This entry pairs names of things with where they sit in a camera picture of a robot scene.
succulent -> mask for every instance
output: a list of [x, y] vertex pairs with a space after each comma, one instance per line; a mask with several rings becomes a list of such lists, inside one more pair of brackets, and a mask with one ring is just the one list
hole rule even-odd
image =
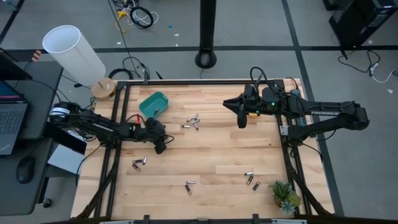
[[281, 199], [287, 198], [292, 192], [292, 186], [289, 183], [283, 181], [275, 181], [274, 184], [271, 184], [270, 187], [274, 191], [274, 197], [278, 197]]
[[293, 206], [292, 202], [283, 201], [280, 210], [283, 211], [285, 215], [290, 215], [296, 211], [294, 208], [295, 206]]
[[287, 201], [291, 202], [294, 207], [298, 207], [301, 203], [301, 198], [296, 194], [296, 192], [291, 192], [289, 196], [287, 196]]
[[275, 203], [286, 215], [295, 212], [295, 207], [300, 205], [301, 198], [292, 190], [292, 186], [289, 183], [277, 180], [269, 187], [274, 192]]

wooden table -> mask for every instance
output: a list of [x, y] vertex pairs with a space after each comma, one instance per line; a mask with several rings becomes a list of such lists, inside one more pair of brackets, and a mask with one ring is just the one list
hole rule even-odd
[[[294, 88], [292, 80], [284, 80], [286, 91]], [[302, 90], [300, 80], [297, 83]], [[236, 115], [222, 105], [223, 100], [237, 97], [244, 85], [164, 85], [133, 86], [129, 95], [127, 117], [139, 113], [139, 104], [161, 91], [169, 98], [169, 108], [158, 117], [166, 125], [166, 132], [175, 137], [160, 155], [151, 143], [123, 142], [118, 181], [112, 212], [113, 220], [197, 219], [197, 218], [260, 218], [285, 217], [274, 203], [268, 187], [275, 180], [287, 181], [287, 174], [280, 145], [277, 121], [273, 116], [261, 115], [248, 118], [245, 129], [239, 129]], [[98, 102], [96, 113], [110, 118], [113, 98]], [[185, 129], [182, 124], [199, 114], [199, 131]], [[306, 144], [318, 148], [314, 138]], [[86, 154], [97, 148], [98, 142], [89, 143]], [[308, 188], [329, 211], [333, 205], [326, 184], [326, 177], [318, 153], [299, 147], [303, 171]], [[72, 217], [78, 215], [98, 189], [104, 150], [99, 149], [82, 165], [82, 172]], [[147, 164], [139, 165], [137, 172], [132, 161], [147, 156]], [[250, 186], [245, 172], [254, 171]], [[192, 195], [185, 190], [185, 182], [196, 181], [190, 186]], [[256, 191], [252, 188], [260, 181]], [[104, 194], [102, 215], [108, 193]]]

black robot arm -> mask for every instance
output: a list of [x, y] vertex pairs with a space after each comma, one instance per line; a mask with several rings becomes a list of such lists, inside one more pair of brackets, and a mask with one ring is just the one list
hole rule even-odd
[[62, 102], [54, 105], [50, 121], [59, 128], [73, 128], [94, 135], [100, 142], [148, 141], [155, 144], [158, 154], [167, 148], [164, 142], [168, 137], [165, 126], [154, 118], [148, 118], [142, 128], [139, 123], [117, 123], [78, 104]]
[[362, 130], [369, 125], [366, 110], [354, 101], [342, 103], [307, 101], [292, 93], [286, 93], [283, 80], [267, 80], [267, 87], [258, 94], [258, 84], [246, 85], [237, 98], [224, 100], [223, 105], [238, 115], [239, 128], [245, 128], [249, 113], [284, 115], [295, 119], [305, 115], [324, 115], [334, 118], [307, 126], [291, 125], [284, 133], [291, 144], [300, 144], [308, 136], [340, 128]]

green bowl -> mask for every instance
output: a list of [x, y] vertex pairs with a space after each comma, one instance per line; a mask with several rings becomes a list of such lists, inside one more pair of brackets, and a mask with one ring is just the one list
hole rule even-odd
[[169, 99], [161, 92], [152, 94], [139, 105], [139, 110], [147, 118], [156, 118], [169, 107]]

black desk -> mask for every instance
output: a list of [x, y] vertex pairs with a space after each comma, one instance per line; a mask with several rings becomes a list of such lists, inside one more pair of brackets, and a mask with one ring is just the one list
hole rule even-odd
[[[26, 62], [16, 64], [24, 68]], [[56, 90], [63, 68], [58, 62], [34, 62], [26, 71], [34, 80]], [[47, 169], [51, 168], [47, 161], [56, 143], [82, 154], [86, 148], [86, 143], [47, 122], [55, 97], [53, 90], [30, 80], [19, 81], [16, 90], [30, 101], [30, 108], [15, 152], [0, 157], [0, 215], [28, 215], [33, 212], [35, 204], [42, 202], [49, 179]], [[16, 179], [16, 167], [28, 155], [35, 157], [34, 178], [27, 184], [20, 184]]]
[[[16, 65], [24, 68], [26, 62], [17, 62]], [[26, 69], [34, 80], [45, 83], [54, 90], [58, 88], [62, 71], [63, 68], [58, 62], [32, 62]], [[8, 84], [15, 86], [16, 81], [8, 81]], [[19, 139], [41, 138], [54, 101], [54, 91], [30, 80], [19, 81], [16, 90], [30, 102], [25, 128], [21, 131]]]
[[[45, 171], [54, 140], [43, 138], [27, 142], [14, 152], [0, 159], [0, 215], [28, 215], [33, 212], [45, 180]], [[16, 167], [25, 156], [35, 157], [33, 179], [20, 184], [16, 179]]]

